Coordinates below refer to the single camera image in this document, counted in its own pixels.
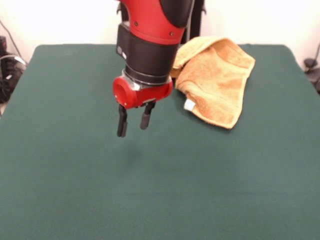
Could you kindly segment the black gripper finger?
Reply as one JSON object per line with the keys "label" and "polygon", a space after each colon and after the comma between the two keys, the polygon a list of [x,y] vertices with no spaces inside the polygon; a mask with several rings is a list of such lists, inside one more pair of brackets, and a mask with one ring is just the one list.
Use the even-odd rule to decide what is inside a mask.
{"label": "black gripper finger", "polygon": [[120,104],[118,108],[118,112],[119,112],[119,121],[118,121],[118,128],[117,128],[117,136],[120,138],[124,138],[126,136],[127,126],[128,126],[127,110],[124,106]]}
{"label": "black gripper finger", "polygon": [[141,122],[140,122],[140,129],[141,130],[146,130],[149,126],[150,118],[151,118],[151,113],[152,110],[156,106],[156,101],[149,101],[146,103],[143,103],[141,107],[144,107],[144,112],[141,117]]}

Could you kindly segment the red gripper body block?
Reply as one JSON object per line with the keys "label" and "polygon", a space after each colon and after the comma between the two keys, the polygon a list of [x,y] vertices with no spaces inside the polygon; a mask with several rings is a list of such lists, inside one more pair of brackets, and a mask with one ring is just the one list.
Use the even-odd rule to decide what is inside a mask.
{"label": "red gripper body block", "polygon": [[112,92],[116,102],[126,110],[167,98],[172,89],[173,81],[171,77],[167,79],[165,84],[151,86],[134,82],[126,75],[121,75],[116,77],[112,84]]}

